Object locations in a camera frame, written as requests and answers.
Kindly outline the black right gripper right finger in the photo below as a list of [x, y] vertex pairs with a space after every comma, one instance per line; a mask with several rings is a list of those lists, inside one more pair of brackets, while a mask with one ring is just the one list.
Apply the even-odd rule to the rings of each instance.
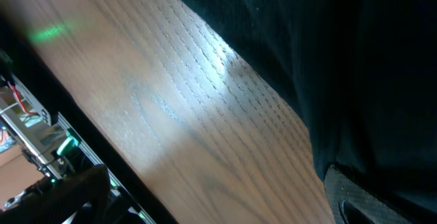
[[357, 180], [331, 165], [324, 178], [334, 221], [343, 224], [426, 223], [427, 216], [408, 207], [402, 210], [362, 187]]

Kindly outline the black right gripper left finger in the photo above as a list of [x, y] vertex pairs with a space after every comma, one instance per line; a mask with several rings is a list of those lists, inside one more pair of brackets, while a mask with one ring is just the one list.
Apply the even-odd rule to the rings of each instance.
[[42, 194], [31, 195], [1, 213], [2, 223], [63, 223], [86, 203], [91, 214], [84, 223], [102, 223], [110, 191], [109, 173], [105, 165], [94, 165], [68, 179], [49, 184]]

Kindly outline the black nike t-shirt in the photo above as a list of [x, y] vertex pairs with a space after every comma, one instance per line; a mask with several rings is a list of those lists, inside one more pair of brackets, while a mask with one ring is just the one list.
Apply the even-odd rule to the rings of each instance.
[[293, 108], [335, 165], [436, 222], [436, 0], [180, 0]]

